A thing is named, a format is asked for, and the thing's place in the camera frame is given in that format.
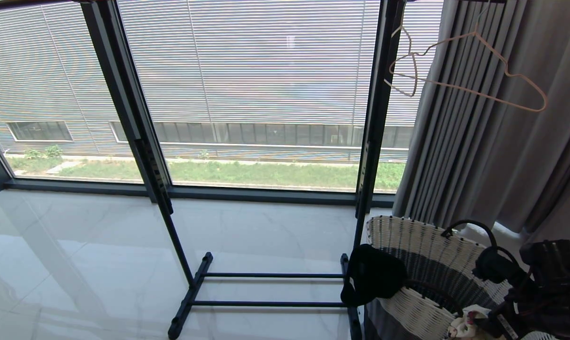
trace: basket handle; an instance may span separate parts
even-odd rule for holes
[[[429,289],[434,293],[440,294],[443,298],[447,299],[453,305],[453,308],[455,309],[455,312],[457,312],[458,317],[459,318],[463,317],[463,308],[461,308],[461,305],[457,302],[457,300],[451,297],[451,295],[449,295],[449,293],[445,292],[444,290],[427,282],[423,282],[420,280],[411,280],[411,279],[404,280],[404,286],[406,287],[419,286],[421,288]]]
[[[484,231],[486,231],[486,234],[488,234],[488,239],[490,239],[490,245],[493,247],[497,247],[497,240],[494,238],[494,234],[490,230],[490,228],[488,226],[486,226],[486,224],[484,224],[482,222],[474,221],[474,220],[460,220],[460,221],[454,222],[448,228],[446,228],[444,230],[444,232],[442,232],[442,234],[440,234],[440,236],[449,238],[449,237],[451,237],[451,235],[453,235],[453,228],[454,227],[456,227],[460,224],[466,224],[466,223],[472,223],[472,224],[475,224],[475,225],[479,226],[480,228],[484,229]]]

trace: black device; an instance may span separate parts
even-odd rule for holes
[[[477,325],[492,336],[507,340],[522,339],[532,331],[570,339],[570,241],[528,243],[520,248],[520,257],[529,265],[526,273],[518,262],[489,247],[476,260],[473,273],[482,280],[512,288],[505,301],[479,319]]]

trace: corrugated metal wall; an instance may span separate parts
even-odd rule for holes
[[[373,60],[376,0],[122,0],[151,115],[168,122],[362,125]],[[437,39],[442,0],[407,4],[414,50]],[[406,52],[401,39],[399,54]],[[425,75],[432,58],[419,61]],[[412,73],[412,64],[397,71]],[[412,80],[395,78],[408,88]],[[388,125],[412,126],[420,93],[392,92]],[[0,12],[0,148],[58,144],[65,153],[131,155],[116,143],[114,106],[80,7]],[[6,122],[63,120],[73,142],[15,142]],[[357,161],[359,149],[162,144],[168,156]],[[406,152],[382,152],[403,161]]]

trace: black metal clothes rack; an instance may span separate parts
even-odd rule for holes
[[[0,0],[0,10],[38,4],[65,2],[67,0]],[[74,0],[80,2],[88,26],[94,49],[119,120],[132,149],[134,159],[140,169],[145,187],[151,200],[157,203],[165,222],[179,263],[188,282],[188,290],[181,301],[175,317],[171,320],[168,337],[179,337],[186,319],[194,306],[224,307],[297,307],[297,308],[345,308],[348,313],[352,340],[362,340],[362,331],[356,307],[348,307],[342,302],[308,301],[203,301],[196,296],[207,277],[218,278],[307,278],[326,280],[349,280],[345,275],[348,256],[340,257],[341,273],[212,273],[209,267],[213,261],[207,252],[193,275],[173,224],[168,188],[170,178],[166,162],[162,156],[154,131],[149,110],[144,99],[142,86],[135,71],[133,58],[125,38],[125,29],[115,0]],[[365,214],[372,200],[373,186],[377,172],[377,162],[382,144],[383,129],[389,100],[389,87],[384,79],[392,81],[387,71],[396,56],[399,34],[392,37],[393,30],[400,25],[405,0],[380,0],[377,37],[371,72],[371,88],[367,104],[363,148],[357,184],[357,225],[354,248],[360,245],[360,236],[365,222]]]

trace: marble tile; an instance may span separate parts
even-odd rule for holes
[[[173,200],[192,271],[340,273],[353,207]],[[372,214],[388,214],[373,209]],[[198,299],[339,301],[339,280],[216,280]],[[147,198],[0,192],[0,339],[165,339],[187,284]],[[181,338],[347,340],[343,309],[194,307]]]

